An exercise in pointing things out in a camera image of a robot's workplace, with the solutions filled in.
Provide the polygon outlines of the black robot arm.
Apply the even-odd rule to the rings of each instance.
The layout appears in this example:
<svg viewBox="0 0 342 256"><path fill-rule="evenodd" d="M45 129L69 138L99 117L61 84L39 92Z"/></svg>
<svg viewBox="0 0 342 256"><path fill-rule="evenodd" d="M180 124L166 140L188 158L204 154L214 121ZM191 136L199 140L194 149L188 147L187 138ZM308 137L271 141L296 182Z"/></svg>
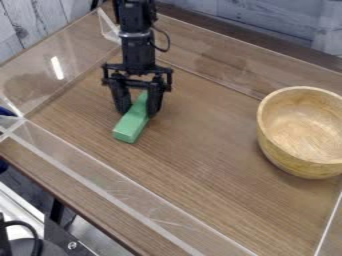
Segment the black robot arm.
<svg viewBox="0 0 342 256"><path fill-rule="evenodd" d="M101 82L108 86L116 111L124 115L131 106L129 89L147 91L145 112L152 118L162 109L163 95L172 89L172 73L156 64L155 51L166 53L171 38L155 26L155 0L112 0L115 21L119 25L121 62L104 63Z"/></svg>

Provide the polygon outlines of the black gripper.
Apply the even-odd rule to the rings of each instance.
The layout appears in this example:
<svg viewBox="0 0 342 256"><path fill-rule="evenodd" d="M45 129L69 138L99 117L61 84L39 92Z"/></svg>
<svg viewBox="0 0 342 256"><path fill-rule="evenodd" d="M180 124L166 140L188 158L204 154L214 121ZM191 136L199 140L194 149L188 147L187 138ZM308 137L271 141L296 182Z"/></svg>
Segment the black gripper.
<svg viewBox="0 0 342 256"><path fill-rule="evenodd" d="M144 34L120 33L120 39L123 60L101 66L101 82L111 89L115 107L121 115L132 105L128 88L148 89L147 114L152 118L162 108L164 91L171 91L172 69L156 65L152 31Z"/></svg>

